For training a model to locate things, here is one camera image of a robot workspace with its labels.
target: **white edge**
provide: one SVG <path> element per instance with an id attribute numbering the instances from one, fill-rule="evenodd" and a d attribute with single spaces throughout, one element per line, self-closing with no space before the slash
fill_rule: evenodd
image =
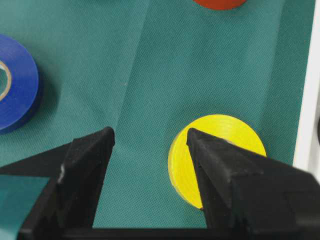
<path id="1" fill-rule="evenodd" d="M 312 173 L 320 182 L 319 90 L 320 0 L 316 0 L 293 166 Z"/>

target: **yellow tape roll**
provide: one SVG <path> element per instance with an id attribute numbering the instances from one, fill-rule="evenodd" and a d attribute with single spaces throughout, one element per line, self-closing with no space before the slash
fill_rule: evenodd
<path id="1" fill-rule="evenodd" d="M 190 128 L 225 139 L 234 145 L 266 156 L 266 150 L 259 136 L 243 121 L 227 115 L 208 115 L 186 126 L 172 142 L 168 156 L 168 171 L 171 183 L 178 194 L 188 203 L 201 209 L 195 169 L 187 146 Z"/>

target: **teal tablecloth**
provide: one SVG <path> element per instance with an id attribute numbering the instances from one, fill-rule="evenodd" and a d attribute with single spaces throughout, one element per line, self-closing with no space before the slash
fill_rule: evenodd
<path id="1" fill-rule="evenodd" d="M 192 0 L 0 5 L 0 33 L 31 52 L 45 84 L 34 118 L 0 136 L 0 164 L 111 126 L 95 227 L 205 227 L 167 171 L 175 135 L 204 115 L 245 121 L 269 157 L 292 163 L 314 0 L 248 0 L 230 11 Z"/>

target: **red tape roll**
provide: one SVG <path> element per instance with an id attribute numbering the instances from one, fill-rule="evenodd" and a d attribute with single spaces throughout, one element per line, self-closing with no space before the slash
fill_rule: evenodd
<path id="1" fill-rule="evenodd" d="M 214 10 L 229 10 L 244 4 L 246 0 L 194 0 L 196 3 Z"/>

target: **green fabric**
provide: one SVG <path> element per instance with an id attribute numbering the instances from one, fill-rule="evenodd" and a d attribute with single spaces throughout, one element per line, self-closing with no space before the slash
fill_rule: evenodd
<path id="1" fill-rule="evenodd" d="M 4 92 L 7 87 L 7 74 L 0 68 L 0 95 Z"/>
<path id="2" fill-rule="evenodd" d="M 45 90 L 39 112 L 0 136 L 1 165 L 111 126 L 116 145 L 95 227 L 205 227 L 171 186 L 168 150 L 204 115 L 252 126 L 291 164 L 314 0 L 2 0 L 0 31 L 22 43 Z"/>
<path id="3" fill-rule="evenodd" d="M 46 177 L 0 175 L 0 239 L 15 240 L 39 194 Z"/>

